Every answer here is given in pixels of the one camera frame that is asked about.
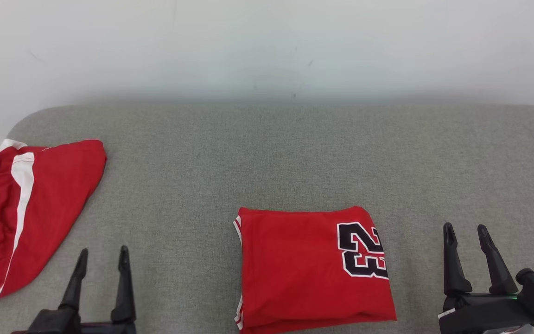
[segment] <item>folded red jersey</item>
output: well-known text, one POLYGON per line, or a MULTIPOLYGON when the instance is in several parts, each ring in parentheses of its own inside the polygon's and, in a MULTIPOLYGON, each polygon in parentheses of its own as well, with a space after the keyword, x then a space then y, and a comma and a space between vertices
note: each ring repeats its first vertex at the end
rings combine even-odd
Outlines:
POLYGON ((361 207, 335 212, 241 208, 241 334, 395 321, 379 234, 361 207))
POLYGON ((30 283, 94 192, 106 163, 102 142, 45 148, 0 146, 0 297, 30 283))

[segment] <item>white trim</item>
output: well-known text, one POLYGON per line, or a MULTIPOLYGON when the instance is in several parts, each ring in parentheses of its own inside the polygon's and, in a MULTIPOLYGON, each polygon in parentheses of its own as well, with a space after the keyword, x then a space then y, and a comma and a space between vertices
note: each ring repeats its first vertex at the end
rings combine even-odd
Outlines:
MULTIPOLYGON (((240 239, 240 245, 242 246, 242 234, 240 233, 240 229, 242 228, 242 218, 240 216, 236 217, 236 220, 232 222, 234 224, 234 227, 236 228, 236 233, 238 233, 238 237, 240 239)), ((236 317, 234 317, 234 321, 236 322, 236 326, 238 326, 239 330, 242 330, 243 322, 244 322, 244 316, 242 315, 242 312, 240 312, 240 309, 242 308, 242 292, 240 292, 240 301, 238 302, 238 307, 236 308, 236 317)))
POLYGON ((34 186, 34 172, 32 171, 32 166, 34 165, 34 154, 27 153, 15 156, 13 158, 13 163, 11 165, 11 176, 13 180, 19 185, 19 201, 17 207, 17 222, 15 226, 15 236, 13 237, 13 249, 11 256, 9 257, 8 269, 6 271, 6 277, 4 278, 4 283, 1 285, 0 294, 4 289, 6 284, 7 275, 9 273, 9 267, 11 266, 11 260, 15 249, 18 247, 19 237, 22 235, 24 230, 24 219, 26 215, 26 207, 28 207, 28 202, 30 201, 30 195, 32 194, 32 186, 34 186))
POLYGON ((15 148, 16 150, 19 150, 20 148, 24 148, 25 146, 27 146, 27 145, 24 144, 23 142, 11 140, 11 139, 6 139, 0 145, 0 153, 1 153, 2 150, 5 150, 6 148, 15 148))

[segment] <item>red basketball shorts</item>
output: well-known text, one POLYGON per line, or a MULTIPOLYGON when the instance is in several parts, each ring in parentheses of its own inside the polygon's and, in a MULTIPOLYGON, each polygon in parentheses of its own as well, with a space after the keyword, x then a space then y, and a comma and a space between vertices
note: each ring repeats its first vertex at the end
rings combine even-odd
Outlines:
POLYGON ((361 207, 335 212, 241 208, 241 334, 395 321, 379 234, 361 207))
POLYGON ((0 297, 30 283, 94 192, 106 155, 88 140, 43 148, 0 146, 0 297))

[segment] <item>gray cushion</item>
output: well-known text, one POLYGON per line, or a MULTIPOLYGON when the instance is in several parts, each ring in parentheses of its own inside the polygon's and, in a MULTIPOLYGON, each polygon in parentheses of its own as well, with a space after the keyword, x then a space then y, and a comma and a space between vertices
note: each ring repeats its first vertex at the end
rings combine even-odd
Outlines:
POLYGON ((108 163, 39 277, 0 300, 2 334, 57 306, 83 247, 83 320, 109 319, 123 244, 141 333, 236 333, 241 206, 371 214, 399 321, 310 333, 438 332, 446 221, 475 290, 490 286, 477 224, 513 275, 534 269, 533 106, 68 106, 29 116, 10 137, 100 139, 108 163))

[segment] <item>red basketball jersey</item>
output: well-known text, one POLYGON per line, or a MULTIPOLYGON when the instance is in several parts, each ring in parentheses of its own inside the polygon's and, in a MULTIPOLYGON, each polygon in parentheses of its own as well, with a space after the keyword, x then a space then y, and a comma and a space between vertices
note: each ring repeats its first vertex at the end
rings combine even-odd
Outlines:
POLYGON ((368 212, 241 208, 241 334, 395 321, 380 237, 368 212))

